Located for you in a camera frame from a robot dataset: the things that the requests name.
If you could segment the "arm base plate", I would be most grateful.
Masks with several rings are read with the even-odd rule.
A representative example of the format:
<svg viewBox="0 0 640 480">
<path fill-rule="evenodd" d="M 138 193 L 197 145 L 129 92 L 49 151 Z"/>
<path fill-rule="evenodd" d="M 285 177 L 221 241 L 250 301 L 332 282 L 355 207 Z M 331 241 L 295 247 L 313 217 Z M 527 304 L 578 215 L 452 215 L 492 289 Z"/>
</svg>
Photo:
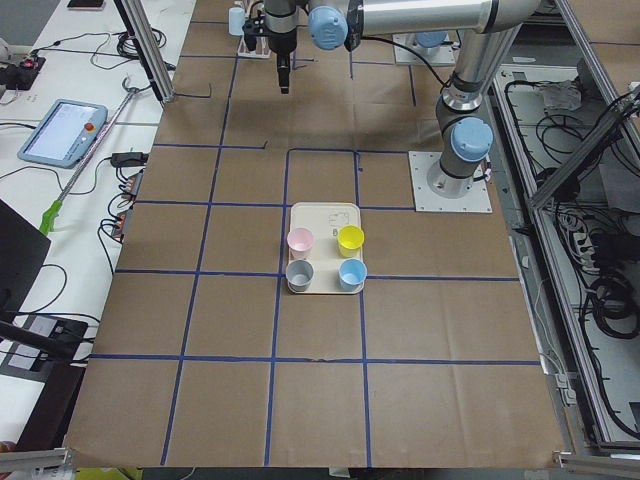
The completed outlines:
<svg viewBox="0 0 640 480">
<path fill-rule="evenodd" d="M 441 169 L 440 152 L 409 151 L 415 210 L 419 213 L 490 214 L 488 182 L 482 164 L 466 179 L 449 177 Z"/>
<path fill-rule="evenodd" d="M 431 66 L 444 67 L 455 64 L 454 53 L 459 49 L 460 43 L 451 39 L 448 33 L 447 41 L 437 48 L 425 49 L 420 47 L 415 41 L 416 33 L 395 34 L 392 40 L 399 44 L 394 47 L 396 64 L 422 64 L 420 57 L 423 57 Z"/>
</svg>

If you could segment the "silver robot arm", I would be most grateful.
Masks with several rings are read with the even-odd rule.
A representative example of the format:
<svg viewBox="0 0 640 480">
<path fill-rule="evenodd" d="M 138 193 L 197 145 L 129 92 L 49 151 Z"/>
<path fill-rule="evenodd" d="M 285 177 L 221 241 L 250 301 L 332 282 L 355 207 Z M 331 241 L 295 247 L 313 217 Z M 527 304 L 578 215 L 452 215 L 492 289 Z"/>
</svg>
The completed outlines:
<svg viewBox="0 0 640 480">
<path fill-rule="evenodd" d="M 256 1 L 228 13 L 230 34 L 249 51 L 264 39 L 275 54 L 279 88 L 289 91 L 291 56 L 297 48 L 299 13 L 319 49 L 354 51 L 364 41 L 405 51 L 429 70 L 449 54 L 448 35 L 461 32 L 450 55 L 453 71 L 442 80 L 436 117 L 443 151 L 427 172 L 437 195 L 458 199 L 470 192 L 476 169 L 487 159 L 493 132 L 475 113 L 521 25 L 538 9 L 536 1 Z"/>
<path fill-rule="evenodd" d="M 440 47 L 447 41 L 447 38 L 447 31 L 419 32 L 415 34 L 416 43 L 425 49 Z"/>
</svg>

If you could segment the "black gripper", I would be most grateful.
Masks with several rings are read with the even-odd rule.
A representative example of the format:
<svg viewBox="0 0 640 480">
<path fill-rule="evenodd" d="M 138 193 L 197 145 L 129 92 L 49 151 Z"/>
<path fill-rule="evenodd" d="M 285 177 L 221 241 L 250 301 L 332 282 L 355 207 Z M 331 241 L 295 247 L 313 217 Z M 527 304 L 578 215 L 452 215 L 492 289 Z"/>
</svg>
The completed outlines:
<svg viewBox="0 0 640 480">
<path fill-rule="evenodd" d="M 263 12 L 246 20 L 243 26 L 247 42 L 255 37 L 267 38 L 270 50 L 276 54 L 278 85 L 282 94 L 290 92 L 291 54 L 297 48 L 297 25 L 297 12 Z"/>
</svg>

